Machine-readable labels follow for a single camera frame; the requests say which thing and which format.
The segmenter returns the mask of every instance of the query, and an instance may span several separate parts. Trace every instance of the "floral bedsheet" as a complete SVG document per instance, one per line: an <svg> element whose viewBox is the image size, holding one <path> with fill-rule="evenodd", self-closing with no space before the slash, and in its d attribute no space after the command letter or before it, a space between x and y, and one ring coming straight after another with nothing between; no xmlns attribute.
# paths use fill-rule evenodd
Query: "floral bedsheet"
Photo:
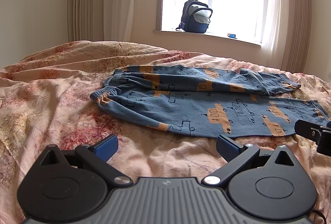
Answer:
<svg viewBox="0 0 331 224"><path fill-rule="evenodd" d="M204 176L225 164L216 140L182 136L114 118L90 99L115 68L128 65L175 65L280 72L234 59L124 42L77 41L32 54L0 70L0 223L21 223L17 187L47 144L73 149L93 144L113 133L119 150L109 160L133 180L139 176ZM302 73L285 73L301 84L282 97L316 99L331 113L331 84ZM261 149L286 144L299 159L317 191L316 209L331 221L331 157L316 153L316 145L299 136L239 138ZM315 216L314 223L322 223Z"/></svg>

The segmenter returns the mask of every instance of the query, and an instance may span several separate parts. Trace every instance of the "backpack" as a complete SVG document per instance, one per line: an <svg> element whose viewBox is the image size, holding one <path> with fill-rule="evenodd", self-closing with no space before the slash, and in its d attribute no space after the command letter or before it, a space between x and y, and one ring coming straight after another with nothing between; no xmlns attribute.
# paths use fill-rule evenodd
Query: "backpack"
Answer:
<svg viewBox="0 0 331 224"><path fill-rule="evenodd" d="M211 15L212 9L208 8L207 4L198 0L188 0L184 4L181 22L176 30L183 29L191 33L205 33L209 26Z"/></svg>

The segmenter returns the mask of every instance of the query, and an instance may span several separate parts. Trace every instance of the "windowsill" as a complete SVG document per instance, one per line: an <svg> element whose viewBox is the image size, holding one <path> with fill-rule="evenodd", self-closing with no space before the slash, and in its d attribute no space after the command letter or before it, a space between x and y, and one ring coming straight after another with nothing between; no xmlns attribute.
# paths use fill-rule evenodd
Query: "windowsill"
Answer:
<svg viewBox="0 0 331 224"><path fill-rule="evenodd" d="M256 41L246 41L246 40L242 40L242 39L239 39L239 38L231 38L231 37L228 37L228 36L221 36L221 35L218 35L216 33L204 33L204 34L199 34L199 33L190 33L190 32L182 32L182 31L176 31L176 30L166 30L166 31L160 31L160 30L153 30L153 33L181 33L181 34L185 34L185 35L207 35L207 36L213 36L213 37L216 37L216 38L226 38L226 39L231 39L233 41L239 41L239 42L243 42L243 43L246 43L246 44L252 44L252 45L256 45L256 46L259 46L261 48L261 43L258 43Z"/></svg>

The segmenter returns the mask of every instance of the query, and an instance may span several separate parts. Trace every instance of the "wall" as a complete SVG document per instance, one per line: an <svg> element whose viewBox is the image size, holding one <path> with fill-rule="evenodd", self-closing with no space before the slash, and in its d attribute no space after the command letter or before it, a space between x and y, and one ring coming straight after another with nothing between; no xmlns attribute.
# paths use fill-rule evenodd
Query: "wall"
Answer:
<svg viewBox="0 0 331 224"><path fill-rule="evenodd" d="M213 36L153 31L156 24L156 3L157 0L134 0L131 42L166 49L203 52L258 64L260 46L257 45Z"/></svg>
<svg viewBox="0 0 331 224"><path fill-rule="evenodd" d="M67 0L0 0L0 68L68 42Z"/></svg>
<svg viewBox="0 0 331 224"><path fill-rule="evenodd" d="M331 83L331 0L312 0L312 28L304 72Z"/></svg>

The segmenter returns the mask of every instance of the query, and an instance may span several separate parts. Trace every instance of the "cartoon print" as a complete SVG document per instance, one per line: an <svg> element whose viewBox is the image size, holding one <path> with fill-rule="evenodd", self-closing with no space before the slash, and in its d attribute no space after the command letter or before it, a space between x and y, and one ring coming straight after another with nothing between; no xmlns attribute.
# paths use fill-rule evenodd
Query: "cartoon print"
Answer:
<svg viewBox="0 0 331 224"><path fill-rule="evenodd" d="M168 91L154 91L154 93L152 93L154 95L154 97L161 97L161 94L165 94L165 95L169 95Z"/></svg>
<svg viewBox="0 0 331 224"><path fill-rule="evenodd" d="M256 100L256 95L254 95L254 94L249 94L249 97L252 99L253 102L258 101L258 100Z"/></svg>
<svg viewBox="0 0 331 224"><path fill-rule="evenodd" d="M162 70L162 66L145 66L145 65L139 66L140 73L155 74L155 71L160 71L160 70Z"/></svg>
<svg viewBox="0 0 331 224"><path fill-rule="evenodd" d="M155 74L155 67L158 66L139 66L139 72L143 73L144 79L152 82L152 89L158 89L160 85L160 78L158 74Z"/></svg>
<svg viewBox="0 0 331 224"><path fill-rule="evenodd" d="M168 131L168 129L169 129L169 125L165 124L165 123L162 123L162 122L159 122L157 127L152 127L152 126L146 126L146 127L161 130L161 131L165 131L165 132Z"/></svg>
<svg viewBox="0 0 331 224"><path fill-rule="evenodd" d="M134 94L135 92L131 91L127 95L127 98L122 96L117 102L125 107L135 107L136 102L141 102L141 101L146 102L146 100L141 98L134 99Z"/></svg>
<svg viewBox="0 0 331 224"><path fill-rule="evenodd" d="M160 78L158 74L144 73L144 79L152 82L152 89L158 89L160 85Z"/></svg>
<svg viewBox="0 0 331 224"><path fill-rule="evenodd" d="M290 110L293 113L296 113L300 115L301 118L303 118L303 115L301 114L301 110L298 110L296 106L294 105L294 102L292 102L289 98L287 98L287 102L285 102L286 108Z"/></svg>
<svg viewBox="0 0 331 224"><path fill-rule="evenodd" d="M249 122L255 123L254 113L249 111L247 108L247 104L243 103L241 99L236 99L237 102L232 102L232 107L228 107L233 109L236 112L237 117L247 116Z"/></svg>
<svg viewBox="0 0 331 224"><path fill-rule="evenodd" d="M271 106L268 107L269 110L267 110L267 111L273 113L276 117L281 117L281 118L283 118L283 119L284 119L285 121L287 121L288 123L291 122L291 121L289 120L289 118L287 117L287 115L285 115L285 114L279 109L279 107L277 107L277 106L275 105L274 102L272 102L272 101L269 101L269 102L270 102Z"/></svg>
<svg viewBox="0 0 331 224"><path fill-rule="evenodd" d="M173 130L176 130L176 133L179 134L187 134L189 133L191 135L191 132L193 132L195 129L193 127L190 127L191 121L189 120L182 120L182 126L171 126Z"/></svg>
<svg viewBox="0 0 331 224"><path fill-rule="evenodd" d="M263 125L267 126L273 136L285 136L284 130L277 122L271 122L267 116L262 115L263 117Z"/></svg>
<svg viewBox="0 0 331 224"><path fill-rule="evenodd" d="M248 78L247 78L248 75L249 74L243 74L243 75L240 75L238 78L243 80L243 81L247 81L248 80Z"/></svg>
<svg viewBox="0 0 331 224"><path fill-rule="evenodd" d="M325 120L325 117L322 115L321 111L319 111L317 108L314 108L314 117L316 117L317 120Z"/></svg>
<svg viewBox="0 0 331 224"><path fill-rule="evenodd" d="M189 95L185 94L185 92L176 92L175 91L175 85L170 84L168 86L168 91L155 91L153 93L154 97L160 97L161 94L165 94L166 97L169 99L168 102L175 103L176 99L184 99L184 96Z"/></svg>
<svg viewBox="0 0 331 224"><path fill-rule="evenodd" d="M184 69L185 67L181 67L180 71L184 73L185 76L195 76L198 71L196 71L196 69L188 69L187 71L185 71Z"/></svg>
<svg viewBox="0 0 331 224"><path fill-rule="evenodd" d="M219 74L218 72L209 69L209 68L204 68L203 71L206 73L207 76L211 77L211 78L218 78Z"/></svg>
<svg viewBox="0 0 331 224"><path fill-rule="evenodd" d="M260 93L260 92L263 92L263 89L262 89L262 86L256 86L256 88L258 89L257 91L254 91L256 93Z"/></svg>
<svg viewBox="0 0 331 224"><path fill-rule="evenodd" d="M245 88L243 85L230 83L230 91L231 92L245 92Z"/></svg>
<svg viewBox="0 0 331 224"><path fill-rule="evenodd" d="M154 72L156 71L161 71L162 70L162 66L153 66Z"/></svg>
<svg viewBox="0 0 331 224"><path fill-rule="evenodd" d="M206 79L205 83L198 83L197 92L212 92L213 87L215 87L215 83Z"/></svg>
<svg viewBox="0 0 331 224"><path fill-rule="evenodd" d="M230 134L230 123L232 123L232 121L228 120L225 112L226 109L223 109L220 103L215 103L215 108L208 108L207 117L210 123L222 124L223 131Z"/></svg>

